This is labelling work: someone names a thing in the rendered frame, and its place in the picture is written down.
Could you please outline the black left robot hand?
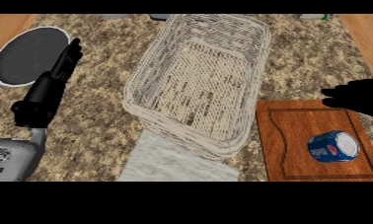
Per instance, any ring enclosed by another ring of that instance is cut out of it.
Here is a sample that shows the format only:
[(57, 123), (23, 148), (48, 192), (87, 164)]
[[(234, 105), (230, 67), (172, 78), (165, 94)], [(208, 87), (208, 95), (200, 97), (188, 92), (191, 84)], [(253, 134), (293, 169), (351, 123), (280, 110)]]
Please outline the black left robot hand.
[(12, 105), (17, 126), (29, 128), (48, 127), (59, 110), (65, 84), (81, 57), (79, 39), (75, 38), (62, 51), (53, 69), (38, 77), (25, 99)]

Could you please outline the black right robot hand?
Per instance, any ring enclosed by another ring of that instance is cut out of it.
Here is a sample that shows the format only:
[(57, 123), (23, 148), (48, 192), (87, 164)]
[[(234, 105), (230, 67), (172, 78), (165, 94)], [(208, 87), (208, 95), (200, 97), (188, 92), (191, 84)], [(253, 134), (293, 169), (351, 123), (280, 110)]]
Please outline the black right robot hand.
[(348, 109), (373, 116), (373, 79), (349, 81), (346, 85), (321, 89), (321, 103), (330, 108)]

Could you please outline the blue soda can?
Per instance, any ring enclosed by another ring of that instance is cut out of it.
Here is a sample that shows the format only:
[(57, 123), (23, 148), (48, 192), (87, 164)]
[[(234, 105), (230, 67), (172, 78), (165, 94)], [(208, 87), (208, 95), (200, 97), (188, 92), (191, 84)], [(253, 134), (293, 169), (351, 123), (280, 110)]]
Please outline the blue soda can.
[(309, 138), (308, 151), (318, 162), (348, 162), (358, 156), (358, 143), (346, 132), (331, 130)]

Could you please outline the brown wooden cutting board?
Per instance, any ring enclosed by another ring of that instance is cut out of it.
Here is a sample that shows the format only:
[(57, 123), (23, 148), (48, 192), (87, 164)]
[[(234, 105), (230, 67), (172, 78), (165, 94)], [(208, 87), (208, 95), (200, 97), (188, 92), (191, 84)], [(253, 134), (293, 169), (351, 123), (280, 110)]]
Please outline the brown wooden cutting board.
[[(373, 182), (373, 144), (355, 112), (320, 100), (259, 101), (256, 123), (270, 182)], [(331, 130), (357, 140), (349, 162), (321, 163), (309, 154), (308, 140)]]

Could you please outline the white wicker basket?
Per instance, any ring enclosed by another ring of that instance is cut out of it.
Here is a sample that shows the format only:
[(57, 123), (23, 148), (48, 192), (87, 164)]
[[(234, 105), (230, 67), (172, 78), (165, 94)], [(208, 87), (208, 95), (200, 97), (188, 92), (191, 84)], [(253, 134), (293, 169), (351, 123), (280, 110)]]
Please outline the white wicker basket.
[(127, 81), (125, 111), (208, 160), (246, 145), (270, 41), (249, 16), (172, 14)]

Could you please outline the dark grey oval plate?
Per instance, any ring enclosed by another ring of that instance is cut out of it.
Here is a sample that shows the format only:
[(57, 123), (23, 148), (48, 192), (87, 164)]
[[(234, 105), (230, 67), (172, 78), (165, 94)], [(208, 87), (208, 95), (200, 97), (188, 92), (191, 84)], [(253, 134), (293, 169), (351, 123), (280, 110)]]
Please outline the dark grey oval plate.
[(57, 27), (35, 27), (17, 34), (0, 48), (0, 86), (34, 84), (48, 71), (69, 44), (69, 35)]

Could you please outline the grey and green object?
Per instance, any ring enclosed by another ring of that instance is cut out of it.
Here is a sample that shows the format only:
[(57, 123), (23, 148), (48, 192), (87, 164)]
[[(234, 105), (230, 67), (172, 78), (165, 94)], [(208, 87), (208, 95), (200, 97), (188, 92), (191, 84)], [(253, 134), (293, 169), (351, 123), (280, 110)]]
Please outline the grey and green object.
[(301, 20), (329, 20), (331, 18), (331, 14), (299, 14)]

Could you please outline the pale grey cloth placemat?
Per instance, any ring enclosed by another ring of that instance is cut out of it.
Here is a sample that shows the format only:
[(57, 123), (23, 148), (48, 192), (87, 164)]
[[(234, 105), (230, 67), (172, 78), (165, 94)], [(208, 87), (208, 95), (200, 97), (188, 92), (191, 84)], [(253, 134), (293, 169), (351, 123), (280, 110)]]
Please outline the pale grey cloth placemat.
[(236, 182), (239, 171), (196, 156), (149, 130), (140, 135), (119, 182)]

